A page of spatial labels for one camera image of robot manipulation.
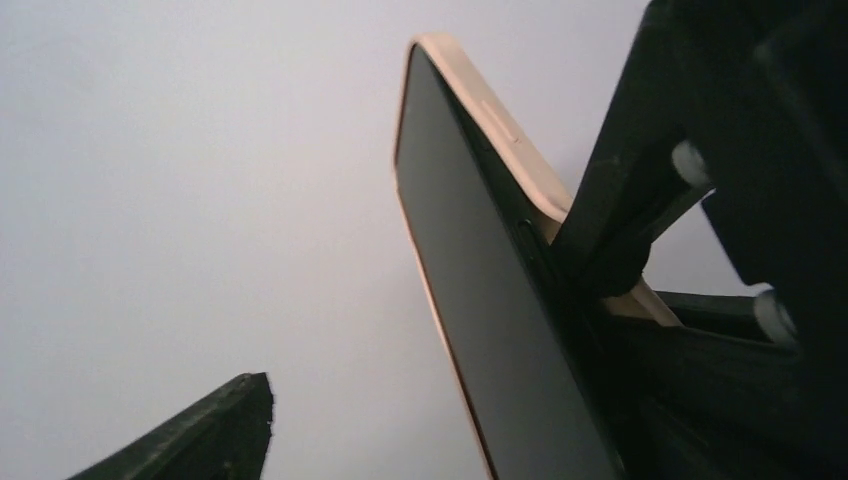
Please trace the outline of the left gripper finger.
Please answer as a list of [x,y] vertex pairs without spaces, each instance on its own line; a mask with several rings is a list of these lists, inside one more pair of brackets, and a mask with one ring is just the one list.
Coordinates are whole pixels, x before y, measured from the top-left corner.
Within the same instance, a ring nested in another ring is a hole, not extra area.
[[241,374],[73,477],[259,480],[273,411],[267,374]]

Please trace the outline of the pink phone case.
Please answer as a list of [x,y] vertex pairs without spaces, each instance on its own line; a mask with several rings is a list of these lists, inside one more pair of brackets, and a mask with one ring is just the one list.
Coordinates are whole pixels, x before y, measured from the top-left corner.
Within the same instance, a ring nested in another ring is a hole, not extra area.
[[[550,243],[570,210],[572,199],[532,141],[509,114],[484,80],[459,42],[457,63],[463,93],[471,102],[471,115],[482,126],[498,157],[519,187],[530,222],[541,239],[544,269],[550,280],[550,298],[557,308],[554,321],[562,346],[572,359],[593,404],[608,427],[626,475],[622,479],[660,479],[664,472],[656,440],[638,406],[638,384],[626,372],[617,348],[599,342],[600,326],[607,319],[602,300],[578,291],[562,277]],[[622,297],[636,291],[653,291],[643,280]]]

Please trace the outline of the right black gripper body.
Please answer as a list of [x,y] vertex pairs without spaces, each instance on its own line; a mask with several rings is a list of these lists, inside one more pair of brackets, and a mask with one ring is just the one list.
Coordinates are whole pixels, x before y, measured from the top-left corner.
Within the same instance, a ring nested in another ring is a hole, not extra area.
[[846,3],[653,1],[645,29],[739,277],[775,289],[815,370],[845,370]]

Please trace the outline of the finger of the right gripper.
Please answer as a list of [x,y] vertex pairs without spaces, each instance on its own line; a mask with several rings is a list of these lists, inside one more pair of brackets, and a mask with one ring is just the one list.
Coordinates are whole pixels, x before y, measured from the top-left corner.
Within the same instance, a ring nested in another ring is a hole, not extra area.
[[688,139],[668,13],[640,22],[566,220],[553,243],[566,275],[598,298],[629,292],[651,245],[691,207],[672,163]]
[[755,304],[636,291],[602,300],[603,331],[650,396],[716,435],[717,461],[774,479],[846,478],[846,408],[808,378],[799,348],[767,336]]

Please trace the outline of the phone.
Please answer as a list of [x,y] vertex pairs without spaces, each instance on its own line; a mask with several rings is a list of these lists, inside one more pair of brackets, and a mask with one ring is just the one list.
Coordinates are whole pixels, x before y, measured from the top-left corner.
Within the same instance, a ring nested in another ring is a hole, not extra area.
[[622,479],[609,430],[554,321],[541,239],[471,115],[442,34],[412,39],[396,191],[433,318],[492,479]]

